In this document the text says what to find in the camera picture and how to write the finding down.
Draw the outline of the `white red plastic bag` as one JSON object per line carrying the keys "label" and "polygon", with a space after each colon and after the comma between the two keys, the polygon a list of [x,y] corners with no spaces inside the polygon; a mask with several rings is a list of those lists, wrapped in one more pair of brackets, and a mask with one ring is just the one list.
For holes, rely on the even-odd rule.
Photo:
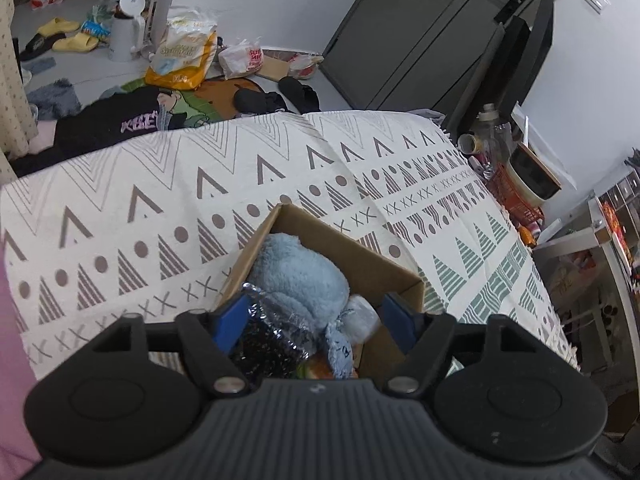
{"label": "white red plastic bag", "polygon": [[218,63],[227,80],[257,73],[264,64],[264,52],[257,40],[242,40],[228,46],[218,54]]}

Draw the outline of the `white electric kettle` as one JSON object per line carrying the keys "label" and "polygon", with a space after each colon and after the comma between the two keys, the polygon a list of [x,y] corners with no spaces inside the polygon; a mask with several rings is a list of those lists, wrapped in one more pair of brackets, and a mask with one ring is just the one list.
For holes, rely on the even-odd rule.
{"label": "white electric kettle", "polygon": [[145,0],[119,0],[113,15],[107,55],[111,61],[128,63],[142,50]]}

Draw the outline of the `red plastic basket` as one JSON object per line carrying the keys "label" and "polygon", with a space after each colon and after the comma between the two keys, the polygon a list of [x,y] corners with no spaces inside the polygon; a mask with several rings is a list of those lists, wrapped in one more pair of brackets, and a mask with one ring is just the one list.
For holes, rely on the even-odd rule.
{"label": "red plastic basket", "polygon": [[506,208],[506,211],[523,226],[533,222],[544,221],[544,213],[539,207],[533,207],[518,194],[515,184],[512,182],[506,167],[500,165],[487,183],[489,192],[496,201]]}

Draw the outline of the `cream round appliance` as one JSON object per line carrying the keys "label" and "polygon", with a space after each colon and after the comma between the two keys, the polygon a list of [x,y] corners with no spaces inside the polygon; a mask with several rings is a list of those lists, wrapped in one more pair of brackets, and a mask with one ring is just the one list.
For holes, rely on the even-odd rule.
{"label": "cream round appliance", "polygon": [[521,198],[532,207],[540,207],[558,194],[562,188],[560,180],[522,142],[510,155],[506,164],[506,173]]}

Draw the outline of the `brown cardboard box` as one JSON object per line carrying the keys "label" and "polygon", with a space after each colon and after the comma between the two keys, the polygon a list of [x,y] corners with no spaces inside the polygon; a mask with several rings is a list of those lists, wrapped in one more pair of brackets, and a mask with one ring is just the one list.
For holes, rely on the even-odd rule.
{"label": "brown cardboard box", "polygon": [[384,296],[394,292],[414,312],[423,311],[425,285],[413,272],[355,242],[294,205],[278,205],[245,244],[220,297],[229,300],[246,281],[267,235],[286,233],[331,260],[345,275],[349,288],[379,308]]}

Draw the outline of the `yellow slipper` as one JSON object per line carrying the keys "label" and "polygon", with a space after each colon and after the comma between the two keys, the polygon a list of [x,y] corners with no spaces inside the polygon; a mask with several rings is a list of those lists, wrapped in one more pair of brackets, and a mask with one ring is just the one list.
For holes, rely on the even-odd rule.
{"label": "yellow slipper", "polygon": [[98,47],[100,40],[96,37],[78,32],[75,36],[56,40],[52,46],[54,52],[87,53]]}

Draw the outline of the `black monitor screen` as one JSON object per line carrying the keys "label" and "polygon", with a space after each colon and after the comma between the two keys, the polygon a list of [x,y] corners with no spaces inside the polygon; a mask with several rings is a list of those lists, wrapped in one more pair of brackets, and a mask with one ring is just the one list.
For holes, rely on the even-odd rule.
{"label": "black monitor screen", "polygon": [[552,47],[554,1],[539,0],[534,24],[514,16],[499,25],[462,93],[445,127],[453,136],[471,130],[484,106],[491,104],[498,116],[511,117],[515,105],[525,101]]}

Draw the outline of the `plush hamburger toy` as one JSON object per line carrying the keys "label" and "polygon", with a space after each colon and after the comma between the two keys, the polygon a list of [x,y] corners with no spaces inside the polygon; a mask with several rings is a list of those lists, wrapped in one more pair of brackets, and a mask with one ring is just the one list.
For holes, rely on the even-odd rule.
{"label": "plush hamburger toy", "polygon": [[309,380],[331,380],[357,378],[358,374],[350,359],[329,358],[316,353],[296,367],[295,378]]}

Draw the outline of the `black item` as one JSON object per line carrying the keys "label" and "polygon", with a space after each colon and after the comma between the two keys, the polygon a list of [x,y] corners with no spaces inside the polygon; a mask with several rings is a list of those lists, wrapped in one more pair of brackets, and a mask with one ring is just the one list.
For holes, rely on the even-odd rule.
{"label": "black item", "polygon": [[292,379],[321,347],[321,330],[306,316],[283,307],[273,294],[244,283],[248,320],[229,358],[252,385]]}

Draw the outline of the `yellow white large bag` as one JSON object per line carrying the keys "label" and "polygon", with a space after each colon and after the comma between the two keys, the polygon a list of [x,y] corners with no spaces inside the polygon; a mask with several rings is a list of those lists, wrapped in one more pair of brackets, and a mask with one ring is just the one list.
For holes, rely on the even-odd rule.
{"label": "yellow white large bag", "polygon": [[144,83],[170,90],[195,90],[205,80],[216,52],[216,15],[193,6],[171,6]]}

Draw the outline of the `black printed shirt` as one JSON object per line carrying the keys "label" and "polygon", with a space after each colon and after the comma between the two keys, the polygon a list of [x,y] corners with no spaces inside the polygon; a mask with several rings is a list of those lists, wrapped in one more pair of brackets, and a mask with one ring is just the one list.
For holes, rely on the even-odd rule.
{"label": "black printed shirt", "polygon": [[12,160],[11,167],[24,177],[136,136],[220,120],[209,103],[190,92],[142,86],[99,99],[75,115],[43,120],[27,153]]}

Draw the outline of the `patterned cream table cloth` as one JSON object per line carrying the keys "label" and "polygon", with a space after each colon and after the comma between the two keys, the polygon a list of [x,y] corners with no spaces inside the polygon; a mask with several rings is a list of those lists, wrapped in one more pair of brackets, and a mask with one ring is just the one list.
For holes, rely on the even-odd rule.
{"label": "patterned cream table cloth", "polygon": [[125,313],[212,308],[288,204],[419,274],[425,310],[505,314],[576,362],[529,250],[440,129],[351,110],[152,133],[7,185],[6,270],[32,371],[47,375]]}

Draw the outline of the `grey plush mouse toy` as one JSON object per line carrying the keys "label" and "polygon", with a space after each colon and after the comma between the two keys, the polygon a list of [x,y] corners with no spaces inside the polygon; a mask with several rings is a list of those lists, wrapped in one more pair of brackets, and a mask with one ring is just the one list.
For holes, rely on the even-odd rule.
{"label": "grey plush mouse toy", "polygon": [[316,334],[340,332],[338,321],[349,300],[347,278],[330,259],[305,247],[297,236],[268,234],[246,281],[303,318]]}

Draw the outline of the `blue denim heart cushion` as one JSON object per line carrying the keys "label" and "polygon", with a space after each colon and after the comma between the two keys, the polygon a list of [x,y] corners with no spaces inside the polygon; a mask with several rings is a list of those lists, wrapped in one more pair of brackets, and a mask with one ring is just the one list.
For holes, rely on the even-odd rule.
{"label": "blue denim heart cushion", "polygon": [[336,379],[347,379],[352,376],[354,369],[352,345],[334,323],[326,326],[323,342],[326,348],[326,359],[333,376]]}

